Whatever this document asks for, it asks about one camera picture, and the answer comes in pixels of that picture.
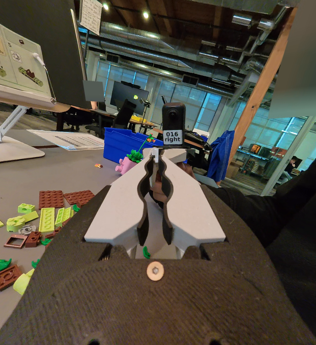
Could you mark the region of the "person's right hand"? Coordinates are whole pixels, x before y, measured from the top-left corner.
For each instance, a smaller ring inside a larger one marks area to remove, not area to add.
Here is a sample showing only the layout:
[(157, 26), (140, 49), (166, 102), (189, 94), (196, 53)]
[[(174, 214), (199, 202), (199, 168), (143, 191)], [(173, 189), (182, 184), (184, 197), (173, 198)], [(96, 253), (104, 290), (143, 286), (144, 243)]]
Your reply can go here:
[[(179, 162), (176, 164), (176, 166), (180, 167), (185, 173), (190, 175), (193, 179), (196, 179), (192, 167), (189, 164)], [(156, 172), (155, 184), (153, 187), (150, 188), (149, 195), (160, 209), (164, 208), (164, 203), (167, 197), (162, 191), (162, 181), (159, 171)]]

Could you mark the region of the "brown rectangular studded toy plate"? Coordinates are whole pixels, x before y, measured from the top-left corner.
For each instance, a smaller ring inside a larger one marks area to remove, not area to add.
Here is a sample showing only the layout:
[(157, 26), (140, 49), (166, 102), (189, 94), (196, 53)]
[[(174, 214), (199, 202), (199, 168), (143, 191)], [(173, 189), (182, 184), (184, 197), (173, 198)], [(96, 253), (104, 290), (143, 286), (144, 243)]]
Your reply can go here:
[(38, 209), (42, 208), (64, 208), (63, 192), (61, 190), (40, 191)]

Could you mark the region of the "brown notched studded toy plate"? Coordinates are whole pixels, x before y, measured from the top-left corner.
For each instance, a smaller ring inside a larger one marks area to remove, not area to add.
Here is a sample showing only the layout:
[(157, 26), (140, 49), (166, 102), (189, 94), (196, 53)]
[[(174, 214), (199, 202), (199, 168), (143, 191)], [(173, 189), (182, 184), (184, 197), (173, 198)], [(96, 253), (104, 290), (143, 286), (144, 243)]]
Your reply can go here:
[(84, 190), (79, 192), (70, 192), (63, 194), (64, 198), (69, 205), (77, 205), (78, 208), (83, 207), (90, 201), (95, 195), (90, 190)]

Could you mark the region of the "pink toy flowerpot with plant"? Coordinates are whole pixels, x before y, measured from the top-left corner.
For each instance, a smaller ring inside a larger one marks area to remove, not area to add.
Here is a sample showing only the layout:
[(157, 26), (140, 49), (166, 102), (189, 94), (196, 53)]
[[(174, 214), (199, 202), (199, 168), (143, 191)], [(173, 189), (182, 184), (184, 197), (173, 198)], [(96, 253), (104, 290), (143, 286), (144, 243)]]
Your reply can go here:
[(119, 160), (119, 166), (116, 166), (115, 170), (120, 172), (121, 175), (124, 175), (126, 172), (128, 172), (130, 169), (132, 169), (136, 164), (140, 163), (143, 159), (143, 154), (141, 153), (141, 150), (146, 143), (154, 143), (156, 140), (153, 138), (153, 134), (150, 133), (150, 135), (146, 138), (146, 140), (143, 142), (141, 147), (138, 151), (131, 150), (129, 154), (126, 155), (124, 159)]

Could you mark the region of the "wooden post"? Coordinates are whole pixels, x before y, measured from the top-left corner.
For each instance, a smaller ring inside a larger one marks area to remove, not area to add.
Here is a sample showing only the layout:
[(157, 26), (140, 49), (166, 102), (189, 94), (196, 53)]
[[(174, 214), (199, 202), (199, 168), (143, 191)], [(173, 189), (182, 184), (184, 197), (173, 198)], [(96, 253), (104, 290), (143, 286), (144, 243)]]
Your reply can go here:
[(298, 7), (295, 7), (291, 14), (289, 15), (288, 20), (286, 21), (278, 40), (276, 41), (272, 52), (263, 68), (262, 73), (259, 76), (259, 79), (246, 102), (246, 106), (237, 122), (237, 125), (234, 129), (234, 139), (229, 155), (228, 166), (230, 165), (244, 135), (246, 134), (247, 129), (249, 128), (258, 108), (260, 107), (263, 98), (270, 86), (276, 72), (278, 71), (282, 58), (285, 53), (287, 46), (289, 33), (294, 22)]

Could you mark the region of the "black computer monitor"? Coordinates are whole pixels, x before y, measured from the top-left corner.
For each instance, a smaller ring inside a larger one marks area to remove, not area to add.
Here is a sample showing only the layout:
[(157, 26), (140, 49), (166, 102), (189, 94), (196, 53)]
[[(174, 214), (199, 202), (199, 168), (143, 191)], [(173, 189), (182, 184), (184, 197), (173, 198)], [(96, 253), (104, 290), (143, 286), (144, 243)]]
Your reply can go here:
[(115, 81), (113, 84), (113, 91), (111, 94), (110, 105), (120, 109), (124, 101), (127, 99), (130, 103), (135, 105), (134, 113), (143, 115), (144, 104), (140, 102), (141, 99), (148, 100), (149, 91), (138, 88), (130, 83), (122, 83)]

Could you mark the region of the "pile of mixed toy bricks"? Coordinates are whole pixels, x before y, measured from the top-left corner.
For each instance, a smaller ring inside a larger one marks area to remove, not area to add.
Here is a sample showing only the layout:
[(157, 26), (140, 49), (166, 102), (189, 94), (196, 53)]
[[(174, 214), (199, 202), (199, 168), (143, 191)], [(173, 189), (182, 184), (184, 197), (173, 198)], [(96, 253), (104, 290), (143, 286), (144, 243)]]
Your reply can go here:
[[(42, 208), (38, 229), (26, 224), (29, 218), (38, 218), (36, 211), (9, 218), (6, 228), (11, 236), (4, 247), (14, 249), (36, 248), (42, 244), (47, 248), (61, 228), (73, 217), (74, 211), (78, 212), (79, 210), (77, 205), (73, 205), (69, 208), (58, 209), (57, 215), (55, 215), (54, 208)], [(23, 295), (38, 263), (39, 259), (32, 261), (32, 269), (28, 273), (22, 273), (18, 265), (13, 264), (12, 259), (0, 259), (0, 291), (13, 286), (16, 292)]]

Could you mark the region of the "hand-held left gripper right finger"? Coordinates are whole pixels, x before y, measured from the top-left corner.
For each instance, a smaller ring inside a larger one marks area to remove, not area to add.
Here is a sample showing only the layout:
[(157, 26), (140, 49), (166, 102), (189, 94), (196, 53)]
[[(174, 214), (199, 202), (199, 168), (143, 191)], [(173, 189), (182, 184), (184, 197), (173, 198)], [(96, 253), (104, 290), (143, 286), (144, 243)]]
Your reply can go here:
[(166, 156), (159, 156), (164, 202), (163, 235), (182, 258), (190, 246), (223, 242), (226, 235), (201, 185)]

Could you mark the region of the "white book stand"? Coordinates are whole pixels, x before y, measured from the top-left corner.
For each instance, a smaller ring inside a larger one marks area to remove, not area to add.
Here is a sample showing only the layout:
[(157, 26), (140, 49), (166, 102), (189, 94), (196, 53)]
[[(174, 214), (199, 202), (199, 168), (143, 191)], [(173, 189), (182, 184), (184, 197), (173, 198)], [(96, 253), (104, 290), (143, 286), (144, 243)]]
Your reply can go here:
[(5, 134), (30, 107), (63, 112), (70, 106), (58, 103), (55, 97), (47, 97), (0, 85), (0, 102), (16, 104), (17, 108), (0, 125), (0, 162), (43, 157), (45, 153)]

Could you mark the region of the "blue jacket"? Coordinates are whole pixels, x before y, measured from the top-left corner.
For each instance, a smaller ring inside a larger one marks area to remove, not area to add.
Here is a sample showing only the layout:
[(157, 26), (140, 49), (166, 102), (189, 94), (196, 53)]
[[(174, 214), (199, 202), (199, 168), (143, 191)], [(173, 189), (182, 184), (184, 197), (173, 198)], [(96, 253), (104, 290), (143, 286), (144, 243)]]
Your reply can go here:
[(216, 183), (226, 175), (235, 131), (226, 130), (211, 144), (212, 151), (208, 157), (207, 177)]

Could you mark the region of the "laminated paper sheet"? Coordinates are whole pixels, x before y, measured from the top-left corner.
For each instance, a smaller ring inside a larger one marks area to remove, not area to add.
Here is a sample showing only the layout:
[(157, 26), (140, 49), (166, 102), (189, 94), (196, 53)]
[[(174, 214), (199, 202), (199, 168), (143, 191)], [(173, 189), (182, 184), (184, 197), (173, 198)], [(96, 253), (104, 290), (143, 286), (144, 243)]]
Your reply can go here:
[(28, 131), (68, 151), (104, 149), (104, 140), (88, 133), (43, 130)]

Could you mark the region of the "black bag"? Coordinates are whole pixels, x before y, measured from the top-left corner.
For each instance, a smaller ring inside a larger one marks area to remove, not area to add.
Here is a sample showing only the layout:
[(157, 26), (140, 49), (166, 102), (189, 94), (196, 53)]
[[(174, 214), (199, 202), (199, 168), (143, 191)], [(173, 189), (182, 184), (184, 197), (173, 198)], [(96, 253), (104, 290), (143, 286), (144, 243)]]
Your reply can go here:
[(205, 151), (212, 151), (212, 147), (207, 143), (207, 140), (204, 140), (204, 138), (196, 132), (186, 130), (184, 132), (184, 139), (194, 143), (194, 145), (201, 145)]

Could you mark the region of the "person's right forearm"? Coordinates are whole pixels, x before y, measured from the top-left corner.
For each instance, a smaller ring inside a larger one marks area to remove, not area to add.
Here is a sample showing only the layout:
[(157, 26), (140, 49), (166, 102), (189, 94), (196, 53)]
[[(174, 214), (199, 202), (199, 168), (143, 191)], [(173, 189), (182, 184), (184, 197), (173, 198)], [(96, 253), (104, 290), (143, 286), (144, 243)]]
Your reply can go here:
[(316, 196), (316, 160), (276, 189), (273, 196), (244, 195), (236, 188), (208, 187), (251, 229), (264, 247)]

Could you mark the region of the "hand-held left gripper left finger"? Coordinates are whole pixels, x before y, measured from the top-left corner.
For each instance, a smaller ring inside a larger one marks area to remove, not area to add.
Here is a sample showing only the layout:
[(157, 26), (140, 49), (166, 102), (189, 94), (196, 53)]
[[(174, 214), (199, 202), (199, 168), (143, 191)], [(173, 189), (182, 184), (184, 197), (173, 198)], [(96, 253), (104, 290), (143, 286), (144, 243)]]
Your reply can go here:
[(145, 196), (150, 190), (148, 156), (112, 183), (84, 239), (91, 243), (122, 245), (135, 258), (137, 245), (146, 241), (149, 220)]

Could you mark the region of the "blue plastic bin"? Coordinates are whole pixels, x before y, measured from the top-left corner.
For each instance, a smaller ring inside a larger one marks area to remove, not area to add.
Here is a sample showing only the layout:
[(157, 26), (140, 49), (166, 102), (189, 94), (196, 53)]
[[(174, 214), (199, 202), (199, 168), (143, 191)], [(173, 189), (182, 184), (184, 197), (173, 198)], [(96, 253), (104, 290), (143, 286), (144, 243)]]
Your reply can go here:
[(132, 150), (142, 152), (140, 148), (151, 147), (152, 142), (145, 143), (145, 145), (142, 146), (147, 137), (147, 135), (134, 133), (129, 129), (106, 127), (104, 133), (103, 157), (115, 163), (119, 163), (119, 160), (125, 158)]

